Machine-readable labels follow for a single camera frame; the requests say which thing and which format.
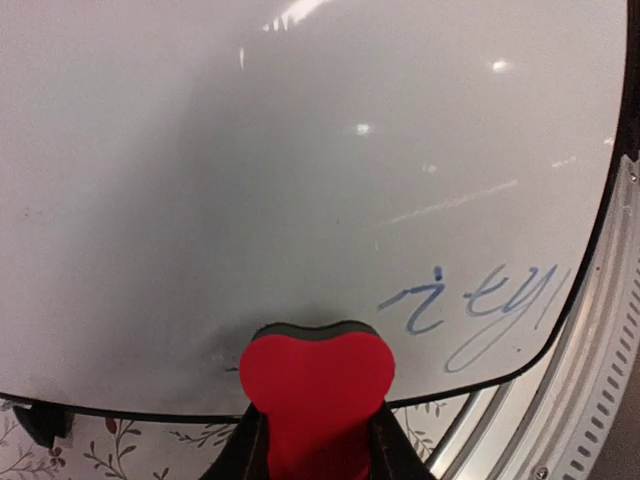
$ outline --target screw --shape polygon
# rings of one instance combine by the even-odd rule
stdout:
[[[536,480],[546,480],[548,476],[549,469],[547,467],[538,467],[536,469],[536,473],[534,474]]]

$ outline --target whiteboard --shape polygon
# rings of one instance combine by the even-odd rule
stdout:
[[[238,414],[274,321],[370,323],[389,400],[549,338],[603,192],[625,2],[0,13],[0,392]]]

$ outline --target floral tablecloth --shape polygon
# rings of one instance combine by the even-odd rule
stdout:
[[[426,459],[465,397],[401,408],[396,417]],[[233,425],[148,423],[76,415],[71,434],[47,450],[0,400],[0,480],[197,480],[215,460]]]

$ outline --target red eraser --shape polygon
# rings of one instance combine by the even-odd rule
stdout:
[[[270,478],[366,479],[367,422],[394,370],[391,349],[361,322],[260,330],[240,360],[240,379],[267,416]]]

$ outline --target floral patterned fabric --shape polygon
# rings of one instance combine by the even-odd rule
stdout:
[[[442,438],[465,397],[395,410],[423,460]],[[0,401],[0,480],[197,480],[234,425],[137,422],[76,415],[71,434],[47,450]]]

